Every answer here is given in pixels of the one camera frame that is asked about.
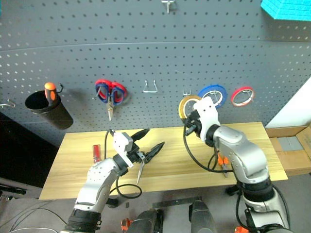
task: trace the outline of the tape roll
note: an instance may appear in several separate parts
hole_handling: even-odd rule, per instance
[[[187,103],[189,103],[191,101],[198,102],[201,99],[202,98],[200,98],[198,96],[195,96],[195,95],[185,96],[180,101],[179,106],[178,106],[178,114],[179,114],[180,119],[186,119],[187,118],[187,115],[186,115],[186,112],[185,112]]]
[[[224,104],[224,102],[227,100],[227,92],[225,91],[225,88],[220,85],[210,85],[204,87],[200,92],[199,92],[199,97],[205,98],[206,96],[217,96],[219,95],[219,99],[216,97],[216,102],[214,103],[214,106],[216,108],[219,108]]]
[[[240,94],[241,92],[251,92],[251,94],[249,94],[249,98],[247,100],[245,100],[244,102],[242,103],[236,103],[235,102],[235,97]],[[234,106],[237,106],[237,107],[242,107],[242,106],[245,106],[245,105],[248,105],[251,101],[253,101],[253,98],[255,97],[255,92],[253,90],[253,88],[251,88],[250,86],[244,86],[244,87],[241,87],[240,89],[236,90],[232,96],[231,96],[231,102]]]

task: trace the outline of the red scissors handle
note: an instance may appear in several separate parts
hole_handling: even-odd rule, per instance
[[[95,86],[96,92],[98,92],[101,87],[101,91],[98,95],[105,103],[107,103],[108,98],[111,97],[113,104],[118,105],[122,103],[127,96],[126,88],[118,82],[111,82],[107,79],[98,79],[95,82]]]
[[[111,86],[112,86],[112,92],[111,92],[112,101],[114,105],[118,105],[122,103],[123,100],[126,98],[127,90],[123,85],[117,82],[112,82]]]

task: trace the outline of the yellow tape roll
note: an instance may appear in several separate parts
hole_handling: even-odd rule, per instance
[[[180,101],[179,106],[178,106],[178,114],[179,114],[180,119],[186,119],[187,118],[186,113],[185,113],[185,108],[186,108],[187,103],[189,103],[191,101],[198,102],[201,99],[202,99],[201,97],[198,97],[195,95],[189,95],[189,96],[184,97]]]

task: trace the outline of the orange pliers handle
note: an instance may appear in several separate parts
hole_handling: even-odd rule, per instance
[[[217,158],[218,164],[222,167],[222,170],[228,170],[228,164],[229,160],[227,157],[224,157],[223,159],[220,157],[220,154],[218,153],[218,158]]]
[[[219,164],[220,166],[225,165],[225,164],[229,164],[228,158],[227,158],[227,157],[224,157],[224,159],[222,159],[222,158],[220,157],[220,154],[219,154],[219,153],[218,153],[217,162],[218,162],[218,164]]]

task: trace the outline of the teal foam block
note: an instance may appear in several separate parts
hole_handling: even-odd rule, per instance
[[[311,21],[311,0],[263,0],[261,7],[274,19]]]

